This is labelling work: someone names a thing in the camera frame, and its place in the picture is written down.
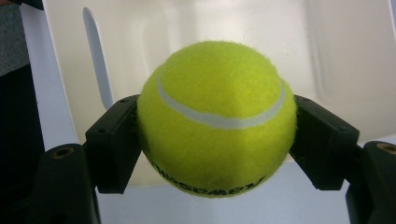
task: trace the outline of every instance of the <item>yellow tennis ball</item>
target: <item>yellow tennis ball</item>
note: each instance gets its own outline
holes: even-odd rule
[[[253,189],[293,143],[288,84],[255,49],[206,41],[172,54],[137,101],[141,146],[168,182],[204,197]]]

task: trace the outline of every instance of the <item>white surface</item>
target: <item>white surface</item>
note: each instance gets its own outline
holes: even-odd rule
[[[98,196],[104,224],[347,224],[347,186],[316,190],[290,162],[253,191],[231,199],[193,197],[170,186]]]
[[[267,54],[297,94],[355,125],[362,142],[396,133],[389,1],[49,0],[45,7],[22,7],[22,16],[46,149],[82,142],[105,112],[84,8],[98,28],[113,101],[139,93],[171,52],[228,39]],[[141,184],[154,176],[134,173]],[[99,195],[99,203],[104,223],[348,223],[345,190],[316,191],[291,162],[233,199],[128,187],[122,196]]]
[[[109,105],[139,93],[172,52],[205,39],[242,42],[266,54],[296,94],[356,126],[361,141],[396,133],[389,122],[396,120],[389,1],[51,0],[44,5],[66,95],[59,104],[67,103],[62,106],[80,142],[105,112],[102,99]],[[142,157],[132,183],[156,183],[160,179],[151,171]]]

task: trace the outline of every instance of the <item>felt surface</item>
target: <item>felt surface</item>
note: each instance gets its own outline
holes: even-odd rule
[[[168,106],[158,93],[159,80],[183,105],[232,118],[265,111],[284,81],[260,53],[228,42],[187,47],[159,66],[138,99],[140,140],[154,169],[174,186],[200,196],[234,196],[268,179],[285,159],[296,125],[286,83],[286,99],[275,117],[223,130]]]

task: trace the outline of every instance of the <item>black plastic part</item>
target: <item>black plastic part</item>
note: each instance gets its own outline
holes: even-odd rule
[[[18,5],[24,3],[28,6],[35,7],[40,10],[44,10],[43,0],[9,0],[9,1]]]
[[[137,97],[116,102],[85,133],[92,181],[101,193],[123,193],[139,158]]]
[[[290,155],[315,188],[339,190],[359,131],[309,99],[296,95],[295,100],[298,127]]]
[[[82,146],[63,145],[43,155],[27,223],[100,223]]]
[[[374,202],[367,224],[396,223],[396,146],[367,143],[361,153],[361,169]]]

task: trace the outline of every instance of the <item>tennis ball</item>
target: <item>tennis ball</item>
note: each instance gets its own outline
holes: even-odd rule
[[[293,143],[288,84],[255,49],[205,41],[172,54],[137,100],[141,146],[154,169],[191,194],[229,197],[253,189]]]

